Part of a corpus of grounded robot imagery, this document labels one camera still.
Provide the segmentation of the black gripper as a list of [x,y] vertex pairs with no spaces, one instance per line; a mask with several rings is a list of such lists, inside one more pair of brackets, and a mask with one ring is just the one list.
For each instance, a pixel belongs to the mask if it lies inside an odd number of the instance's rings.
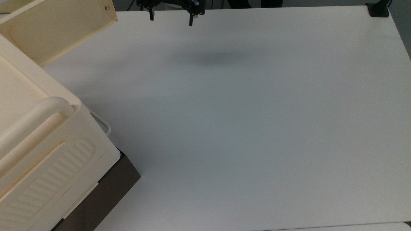
[[154,8],[160,3],[173,4],[182,7],[190,13],[189,26],[193,26],[194,15],[204,15],[205,1],[204,0],[137,0],[137,6],[142,6],[149,10],[150,20],[154,20]]

